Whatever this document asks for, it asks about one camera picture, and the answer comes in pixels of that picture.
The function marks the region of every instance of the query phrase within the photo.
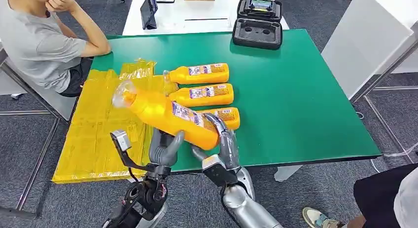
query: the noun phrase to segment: person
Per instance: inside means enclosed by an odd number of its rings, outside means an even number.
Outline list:
[[[68,12],[88,41],[63,24]],[[75,0],[0,0],[0,39],[13,64],[34,83],[66,97],[79,96],[92,63],[110,45]]]
[[[310,207],[302,216],[311,228],[418,228],[418,164],[356,181],[354,198],[362,215],[347,224]]]

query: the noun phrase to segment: gray t-shirt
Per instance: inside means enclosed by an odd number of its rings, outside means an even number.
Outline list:
[[[36,84],[61,93],[86,41],[63,35],[57,18],[55,13],[40,18],[15,11],[8,0],[0,0],[0,39],[10,60]]]

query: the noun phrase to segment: plastic bottle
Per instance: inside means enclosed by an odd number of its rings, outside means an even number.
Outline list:
[[[228,105],[234,101],[234,90],[229,83],[181,88],[169,99],[186,107]]]
[[[179,67],[173,71],[164,71],[167,81],[180,84],[221,83],[229,79],[229,68],[225,63]]]
[[[171,135],[185,131],[185,140],[211,150],[218,144],[215,126],[202,114],[169,100],[163,93],[136,89],[131,81],[124,81],[116,89],[112,103],[126,107],[144,123]]]
[[[240,127],[240,112],[235,107],[219,108],[205,111],[196,111],[198,113],[212,113],[221,118],[228,129],[236,130]]]

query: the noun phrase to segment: green tabletop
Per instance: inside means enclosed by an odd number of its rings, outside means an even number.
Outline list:
[[[279,50],[234,45],[231,33],[123,37],[110,43],[113,52],[96,57],[92,69],[119,73],[122,63],[139,57],[156,61],[156,74],[179,66],[227,63],[235,93],[231,106],[241,116],[236,131],[241,165],[307,164],[381,155],[306,30],[283,31]],[[185,143],[173,171],[200,168]]]

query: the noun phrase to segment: yellow bag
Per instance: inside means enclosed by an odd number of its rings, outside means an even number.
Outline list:
[[[142,123],[128,109],[112,105],[112,96],[120,82],[130,79],[139,89],[161,92],[178,90],[175,83],[154,76],[155,62],[138,60],[123,64],[118,76],[113,70],[91,70],[84,83],[72,117],[66,142],[52,181],[57,184],[130,178],[110,137],[110,132],[125,130],[131,140],[130,158],[138,165],[149,162],[148,151],[153,128]],[[133,169],[137,176],[144,171]]]

